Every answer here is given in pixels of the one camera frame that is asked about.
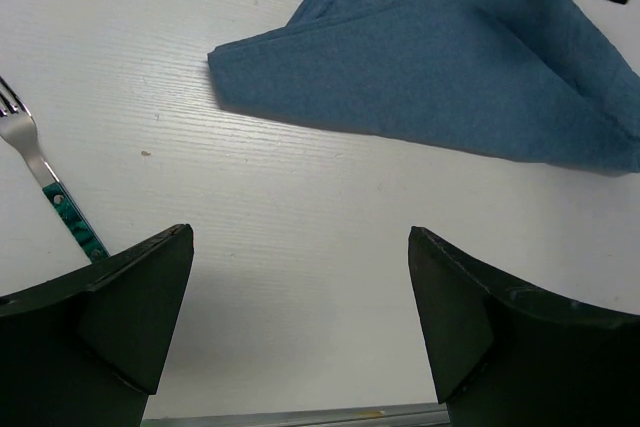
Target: blue napkin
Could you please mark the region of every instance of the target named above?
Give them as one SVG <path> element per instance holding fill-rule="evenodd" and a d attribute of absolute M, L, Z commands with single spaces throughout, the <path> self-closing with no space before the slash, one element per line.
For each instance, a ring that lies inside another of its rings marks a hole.
<path fill-rule="evenodd" d="M 572 0 L 304 0 L 209 65 L 250 115 L 640 171 L 640 79 Z"/>

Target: wood grain texture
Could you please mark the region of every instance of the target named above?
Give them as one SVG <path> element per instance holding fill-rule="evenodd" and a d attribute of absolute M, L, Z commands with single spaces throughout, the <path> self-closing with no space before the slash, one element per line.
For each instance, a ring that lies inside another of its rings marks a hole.
<path fill-rule="evenodd" d="M 195 230 L 148 417 L 435 400 L 412 225 L 555 292 L 640 313 L 638 176 L 220 111 L 206 54 L 283 25 L 300 1 L 3 0 L 0 72 L 106 247 L 178 222 Z M 640 71 L 640 0 L 578 2 Z M 0 182 L 0 295 L 86 263 L 9 147 Z"/>

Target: fork tines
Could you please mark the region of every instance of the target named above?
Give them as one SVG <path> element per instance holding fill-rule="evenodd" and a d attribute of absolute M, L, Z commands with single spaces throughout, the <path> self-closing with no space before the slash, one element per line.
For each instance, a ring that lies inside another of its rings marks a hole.
<path fill-rule="evenodd" d="M 14 90 L 9 87 L 7 81 L 0 76 L 0 100 L 6 107 L 6 110 L 0 106 L 0 117 L 6 117 L 8 114 L 17 114 L 18 109 L 28 112 L 27 106 L 24 105 L 18 94 L 14 92 Z"/>

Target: fork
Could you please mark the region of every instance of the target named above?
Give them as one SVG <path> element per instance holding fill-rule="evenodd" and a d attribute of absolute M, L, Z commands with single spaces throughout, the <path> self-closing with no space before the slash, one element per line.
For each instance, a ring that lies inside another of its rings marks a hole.
<path fill-rule="evenodd" d="M 42 154 L 36 123 L 29 109 L 1 76 L 0 85 L 5 91 L 0 90 L 0 137 L 22 155 L 45 197 L 89 260 L 97 262 L 107 258 L 109 254 L 104 245 Z"/>

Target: fork handle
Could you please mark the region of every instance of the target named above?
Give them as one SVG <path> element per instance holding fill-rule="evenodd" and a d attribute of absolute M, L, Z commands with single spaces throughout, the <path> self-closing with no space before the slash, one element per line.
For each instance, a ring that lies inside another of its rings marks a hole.
<path fill-rule="evenodd" d="M 47 185 L 42 192 L 92 263 L 109 257 L 107 249 L 61 182 Z"/>

